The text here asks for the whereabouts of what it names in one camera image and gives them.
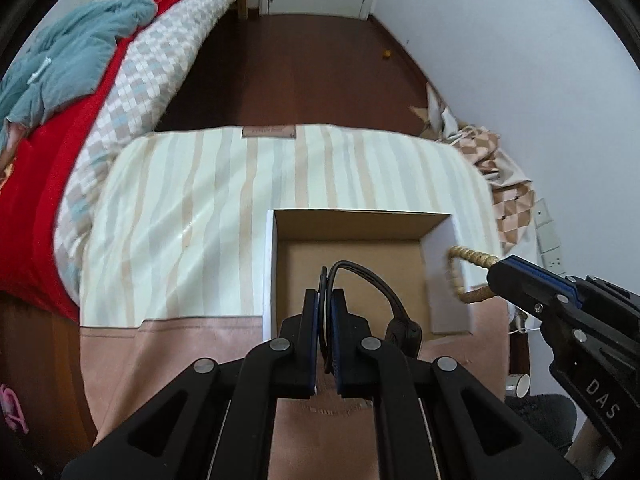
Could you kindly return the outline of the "black fuzzy cushion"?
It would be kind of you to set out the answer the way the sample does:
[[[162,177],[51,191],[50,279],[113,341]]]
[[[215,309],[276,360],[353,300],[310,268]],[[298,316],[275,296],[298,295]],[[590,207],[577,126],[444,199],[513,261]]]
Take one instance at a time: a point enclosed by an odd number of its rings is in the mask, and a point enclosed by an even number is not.
[[[555,393],[524,398],[507,396],[506,405],[561,454],[573,444],[577,411],[566,396]]]

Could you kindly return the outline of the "red bed sheet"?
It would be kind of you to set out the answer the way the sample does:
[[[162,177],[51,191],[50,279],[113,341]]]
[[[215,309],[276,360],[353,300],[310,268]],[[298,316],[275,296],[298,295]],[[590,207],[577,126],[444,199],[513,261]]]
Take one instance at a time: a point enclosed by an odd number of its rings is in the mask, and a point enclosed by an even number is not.
[[[178,0],[154,1],[160,15]],[[34,307],[72,321],[78,319],[79,309],[63,297],[54,258],[58,206],[126,49],[146,26],[119,40],[93,94],[78,99],[20,136],[12,150],[1,149],[1,288]]]

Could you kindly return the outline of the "checkered pastel quilt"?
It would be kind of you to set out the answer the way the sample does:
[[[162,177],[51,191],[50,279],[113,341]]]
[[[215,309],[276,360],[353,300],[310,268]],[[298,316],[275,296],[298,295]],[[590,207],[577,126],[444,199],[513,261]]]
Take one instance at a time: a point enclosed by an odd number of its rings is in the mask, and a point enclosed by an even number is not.
[[[139,32],[70,172],[54,225],[63,297],[79,304],[82,259],[102,185],[115,159],[153,131],[186,79],[198,50],[235,0],[178,0]]]

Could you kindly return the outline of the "black smart band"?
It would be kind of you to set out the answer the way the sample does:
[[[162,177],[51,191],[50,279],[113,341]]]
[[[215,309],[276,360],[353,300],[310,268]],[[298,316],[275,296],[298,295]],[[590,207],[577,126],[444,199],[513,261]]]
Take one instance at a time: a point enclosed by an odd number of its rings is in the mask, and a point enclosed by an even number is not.
[[[345,310],[365,318],[371,334],[399,348],[407,358],[416,358],[424,339],[423,330],[430,319],[427,288],[422,278],[400,271],[386,276],[361,263],[338,260],[324,266],[319,278],[320,347],[327,372],[335,370],[333,330],[334,312],[342,304]]]

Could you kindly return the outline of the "white cup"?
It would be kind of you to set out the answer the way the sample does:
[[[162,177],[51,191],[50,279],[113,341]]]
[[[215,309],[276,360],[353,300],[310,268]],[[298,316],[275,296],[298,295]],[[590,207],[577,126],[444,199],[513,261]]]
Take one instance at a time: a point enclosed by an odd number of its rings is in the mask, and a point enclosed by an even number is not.
[[[529,374],[509,374],[506,378],[506,396],[523,399],[529,393]]]

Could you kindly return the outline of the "brown checkered cloth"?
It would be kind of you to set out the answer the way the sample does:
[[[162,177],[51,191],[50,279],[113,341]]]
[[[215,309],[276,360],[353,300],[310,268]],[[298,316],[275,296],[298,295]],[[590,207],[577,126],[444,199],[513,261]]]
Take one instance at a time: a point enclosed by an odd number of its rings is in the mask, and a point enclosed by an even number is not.
[[[462,122],[432,84],[425,85],[426,104],[410,110],[423,122],[420,136],[455,148],[488,182],[503,252],[535,241],[533,181],[500,146],[500,136],[485,127]]]

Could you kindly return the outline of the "white cardboard box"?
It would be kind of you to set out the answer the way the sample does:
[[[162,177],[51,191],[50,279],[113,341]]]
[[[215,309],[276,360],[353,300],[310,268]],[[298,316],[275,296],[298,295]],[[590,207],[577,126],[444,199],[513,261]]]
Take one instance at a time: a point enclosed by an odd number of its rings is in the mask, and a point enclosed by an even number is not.
[[[305,290],[344,290],[349,309],[383,335],[396,320],[424,338],[473,333],[472,309],[449,283],[458,244],[452,214],[271,209],[267,214],[262,336],[302,310]]]

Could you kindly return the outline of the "teal blue blanket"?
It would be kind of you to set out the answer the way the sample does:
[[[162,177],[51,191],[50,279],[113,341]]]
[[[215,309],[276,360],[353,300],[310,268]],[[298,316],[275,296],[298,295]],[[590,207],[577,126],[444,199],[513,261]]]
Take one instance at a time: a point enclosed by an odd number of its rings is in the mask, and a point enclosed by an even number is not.
[[[96,91],[119,40],[157,16],[154,0],[82,0],[38,32],[1,79],[1,148]]]

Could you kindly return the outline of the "white power strip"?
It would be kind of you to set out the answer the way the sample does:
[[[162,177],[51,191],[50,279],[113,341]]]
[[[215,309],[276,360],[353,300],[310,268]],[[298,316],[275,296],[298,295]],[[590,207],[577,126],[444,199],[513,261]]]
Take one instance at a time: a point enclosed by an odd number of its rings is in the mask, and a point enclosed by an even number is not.
[[[565,275],[561,241],[543,198],[534,205],[533,219],[541,265],[549,272]]]

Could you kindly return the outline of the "pink striped blanket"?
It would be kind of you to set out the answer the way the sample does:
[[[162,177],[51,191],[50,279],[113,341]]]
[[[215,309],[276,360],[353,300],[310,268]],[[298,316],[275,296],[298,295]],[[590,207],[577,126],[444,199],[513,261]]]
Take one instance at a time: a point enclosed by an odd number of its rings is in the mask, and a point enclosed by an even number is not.
[[[457,300],[447,250],[501,252],[488,182],[445,144],[314,125],[157,133],[129,144],[96,205],[79,285],[81,373],[100,437],[189,364],[242,358],[302,310],[322,268],[366,266],[496,396],[506,304]]]

